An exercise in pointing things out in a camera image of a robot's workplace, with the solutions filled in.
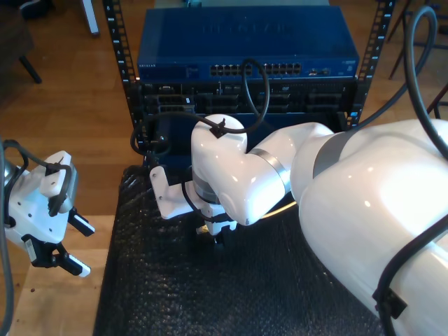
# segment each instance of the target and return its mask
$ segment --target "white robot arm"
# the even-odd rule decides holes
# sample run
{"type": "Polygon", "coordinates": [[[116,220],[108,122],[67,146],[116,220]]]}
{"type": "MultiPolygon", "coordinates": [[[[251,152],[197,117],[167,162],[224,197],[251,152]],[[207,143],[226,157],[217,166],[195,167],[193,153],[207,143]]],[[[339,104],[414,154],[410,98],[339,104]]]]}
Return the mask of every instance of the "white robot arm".
{"type": "MultiPolygon", "coordinates": [[[[208,118],[242,128],[228,115],[208,118]]],[[[448,122],[434,125],[448,142],[448,122]]],[[[385,266],[448,214],[448,162],[418,120],[339,134],[309,123],[279,129],[248,153],[246,144],[246,134],[217,138],[202,122],[193,130],[188,196],[205,216],[230,217],[206,221],[209,232],[254,224],[292,191],[315,254],[374,313],[372,295],[385,266]]],[[[168,186],[163,168],[150,178],[164,218],[191,211],[180,185],[168,186]]],[[[427,245],[392,283],[402,305],[394,322],[399,335],[448,330],[446,284],[448,235],[427,245]]]]}
{"type": "Polygon", "coordinates": [[[12,188],[5,204],[6,238],[26,250],[35,267],[59,266],[73,275],[86,277],[90,268],[62,245],[67,222],[85,236],[95,232],[74,207],[78,172],[70,154],[64,151],[51,155],[45,162],[70,167],[70,177],[66,178],[66,170],[51,171],[41,165],[20,174],[19,167],[5,161],[4,186],[12,188]],[[16,181],[11,187],[12,179],[16,181]],[[58,202],[65,183],[68,183],[67,192],[58,202]]]}

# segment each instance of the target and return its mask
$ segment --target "table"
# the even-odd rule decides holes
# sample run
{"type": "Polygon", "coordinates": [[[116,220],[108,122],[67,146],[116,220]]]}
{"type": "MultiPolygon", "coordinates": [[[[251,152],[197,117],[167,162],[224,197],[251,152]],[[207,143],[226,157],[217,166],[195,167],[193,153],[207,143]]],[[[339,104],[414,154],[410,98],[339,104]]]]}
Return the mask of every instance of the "table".
{"type": "Polygon", "coordinates": [[[60,267],[30,265],[15,311],[10,336],[91,335],[95,324],[114,216],[86,216],[96,232],[84,237],[70,225],[64,246],[89,265],[89,276],[73,276],[60,267]]]}

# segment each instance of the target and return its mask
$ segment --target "wooden floor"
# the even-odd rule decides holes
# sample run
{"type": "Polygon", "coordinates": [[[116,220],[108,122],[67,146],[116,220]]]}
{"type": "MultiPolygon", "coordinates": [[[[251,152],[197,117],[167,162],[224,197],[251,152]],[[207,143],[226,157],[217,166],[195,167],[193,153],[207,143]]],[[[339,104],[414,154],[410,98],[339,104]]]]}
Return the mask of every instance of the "wooden floor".
{"type": "MultiPolygon", "coordinates": [[[[342,6],[358,52],[363,55],[376,2],[334,0],[331,3],[342,6]]],[[[92,38],[88,33],[79,1],[66,5],[67,11],[63,14],[51,13],[46,18],[29,22],[36,47],[27,56],[41,75],[42,84],[34,84],[19,62],[8,73],[1,74],[0,135],[3,139],[18,140],[40,158],[60,150],[72,154],[80,174],[76,199],[80,213],[113,215],[123,169],[141,163],[141,158],[130,149],[132,126],[102,4],[94,0],[101,31],[98,38],[92,38]]],[[[134,61],[137,60],[144,10],[152,5],[151,0],[122,0],[134,61]]],[[[400,6],[395,10],[395,18],[399,9],[400,6]]],[[[385,46],[367,98],[364,118],[385,103],[404,81],[402,67],[394,80],[387,79],[402,42],[403,34],[399,29],[392,42],[385,46]]],[[[440,37],[440,42],[448,44],[448,38],[440,37]]],[[[447,51],[434,50],[419,77],[427,104],[448,82],[447,60],[447,51]]],[[[448,119],[448,111],[442,113],[448,119]]],[[[405,94],[376,123],[413,116],[409,97],[405,94]]],[[[7,157],[20,163],[13,151],[7,152],[7,157]]],[[[88,238],[89,244],[108,246],[109,234],[94,234],[88,238]]],[[[14,246],[10,246],[10,257],[17,302],[29,269],[29,259],[25,252],[14,246]]],[[[0,293],[4,298],[2,276],[0,293]]],[[[3,309],[1,303],[0,316],[3,316],[3,309]]]]}

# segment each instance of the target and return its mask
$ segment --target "electronic equipment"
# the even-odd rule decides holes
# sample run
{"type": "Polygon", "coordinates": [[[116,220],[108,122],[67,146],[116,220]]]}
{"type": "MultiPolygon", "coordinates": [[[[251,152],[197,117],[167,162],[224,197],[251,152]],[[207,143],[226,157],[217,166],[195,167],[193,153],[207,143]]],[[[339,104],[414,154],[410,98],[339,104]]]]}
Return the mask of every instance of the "electronic equipment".
{"type": "Polygon", "coordinates": [[[150,9],[141,37],[142,83],[354,78],[359,56],[339,7],[236,6],[150,9]]]}
{"type": "MultiPolygon", "coordinates": [[[[251,149],[268,134],[282,127],[300,123],[316,122],[329,126],[334,132],[346,130],[347,113],[356,93],[355,80],[299,80],[285,83],[273,80],[270,83],[270,103],[265,122],[248,140],[251,149]]],[[[256,116],[249,109],[241,82],[224,85],[220,83],[167,85],[169,93],[158,85],[144,85],[143,108],[146,115],[166,112],[190,112],[201,116],[227,114],[235,117],[244,126],[252,125],[256,116]]],[[[249,91],[255,107],[261,111],[265,88],[262,83],[249,83],[249,91]]],[[[182,171],[190,165],[190,134],[195,126],[194,120],[172,118],[159,120],[152,124],[138,139],[141,145],[154,144],[157,153],[169,148],[160,163],[179,167],[182,171]]]]}

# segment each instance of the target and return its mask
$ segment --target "blue panel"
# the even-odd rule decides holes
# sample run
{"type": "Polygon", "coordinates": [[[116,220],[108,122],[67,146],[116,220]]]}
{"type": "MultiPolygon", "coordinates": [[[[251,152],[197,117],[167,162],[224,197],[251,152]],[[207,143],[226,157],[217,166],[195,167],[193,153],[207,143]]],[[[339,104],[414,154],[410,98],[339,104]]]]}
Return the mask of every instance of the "blue panel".
{"type": "MultiPolygon", "coordinates": [[[[262,64],[301,66],[300,73],[273,74],[271,78],[354,77],[358,67],[358,53],[336,6],[165,8],[146,12],[137,62],[144,83],[234,80],[238,76],[212,77],[210,68],[241,64],[246,57],[262,64]],[[168,71],[169,67],[176,67],[177,75],[168,71]]],[[[257,71],[249,76],[259,77],[257,71]]]]}

